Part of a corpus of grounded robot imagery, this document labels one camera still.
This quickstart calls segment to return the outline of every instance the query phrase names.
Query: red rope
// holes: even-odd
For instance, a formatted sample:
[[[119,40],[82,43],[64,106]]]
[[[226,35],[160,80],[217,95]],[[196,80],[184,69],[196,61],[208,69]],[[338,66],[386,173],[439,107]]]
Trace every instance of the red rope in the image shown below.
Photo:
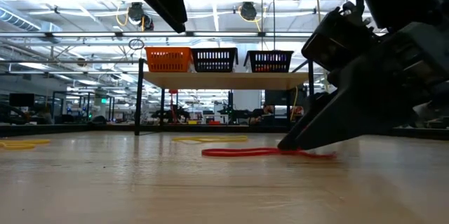
[[[300,155],[303,157],[334,159],[337,157],[332,154],[310,154],[303,150],[282,151],[275,147],[257,147],[248,149],[208,149],[202,150],[201,154],[205,157],[256,157],[276,154]]]

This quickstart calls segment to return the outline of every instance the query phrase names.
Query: workshop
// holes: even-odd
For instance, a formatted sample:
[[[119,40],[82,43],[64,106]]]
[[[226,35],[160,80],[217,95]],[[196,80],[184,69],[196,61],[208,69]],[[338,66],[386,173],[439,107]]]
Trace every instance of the workshop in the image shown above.
[[[0,0],[0,223],[447,223],[449,0]]]

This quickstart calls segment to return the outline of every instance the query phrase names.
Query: table surface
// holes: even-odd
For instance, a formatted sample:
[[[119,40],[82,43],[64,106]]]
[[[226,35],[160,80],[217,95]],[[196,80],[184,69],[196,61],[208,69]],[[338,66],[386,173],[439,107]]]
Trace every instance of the table surface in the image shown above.
[[[155,73],[144,79],[167,89],[289,90],[309,79],[307,73]]]
[[[207,158],[186,133],[84,132],[0,150],[0,223],[447,223],[449,143],[364,136],[318,150],[336,160]]]

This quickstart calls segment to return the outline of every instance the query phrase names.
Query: yellow tape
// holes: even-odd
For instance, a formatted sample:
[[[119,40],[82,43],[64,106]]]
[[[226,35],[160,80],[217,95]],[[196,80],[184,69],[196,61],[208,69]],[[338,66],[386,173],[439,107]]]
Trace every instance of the yellow tape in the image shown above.
[[[197,143],[245,143],[248,141],[248,136],[183,136],[174,137],[172,141],[194,141]]]
[[[47,144],[50,140],[0,140],[0,148],[5,150],[32,150],[38,144]]]

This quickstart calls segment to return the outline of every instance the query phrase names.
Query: ceiling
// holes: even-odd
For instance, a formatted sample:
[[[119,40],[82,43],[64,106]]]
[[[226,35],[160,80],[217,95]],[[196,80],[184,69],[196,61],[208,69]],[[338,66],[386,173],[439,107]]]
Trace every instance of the ceiling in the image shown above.
[[[239,15],[239,6],[244,1],[254,3],[257,11],[257,19],[260,19],[258,26],[255,22],[247,22]],[[186,23],[188,31],[200,32],[313,32],[323,14],[341,6],[348,0],[185,0],[185,6],[189,20]],[[51,31],[63,32],[140,32],[140,28],[126,21],[126,9],[132,2],[143,2],[142,0],[0,0],[2,7],[13,11],[29,22],[52,23]],[[144,10],[154,22],[154,31],[172,32],[172,29],[147,5]],[[7,22],[0,21],[0,32],[24,32]],[[227,38],[205,38],[205,37],[147,37],[142,39],[146,46],[191,46],[191,47],[242,47],[251,44],[256,49],[281,49],[292,50],[295,54],[291,63],[291,70],[303,63],[300,50],[306,41],[303,39],[273,39],[260,38],[245,39],[244,37]],[[65,37],[59,39],[58,43],[42,41],[33,38],[9,37],[0,38],[0,58],[4,60],[131,60],[145,56],[143,50],[131,51],[128,47],[129,38],[102,38],[88,37],[85,39]],[[26,65],[14,65],[15,70],[41,70],[36,67]],[[56,70],[61,71],[81,71],[84,70],[78,65],[51,65]],[[134,64],[91,64],[89,70],[116,70],[137,72],[137,65]],[[321,72],[318,66],[315,71]],[[127,79],[111,79],[108,75],[101,77],[84,77],[78,75],[61,74],[61,81],[68,81],[71,85],[80,87],[134,87],[136,78],[129,75]],[[80,81],[95,81],[97,84],[85,84]],[[132,90],[129,96],[135,95]],[[182,100],[192,99],[193,92],[186,92],[187,96]],[[226,91],[219,91],[218,94],[207,96],[199,94],[203,98],[226,98]]]

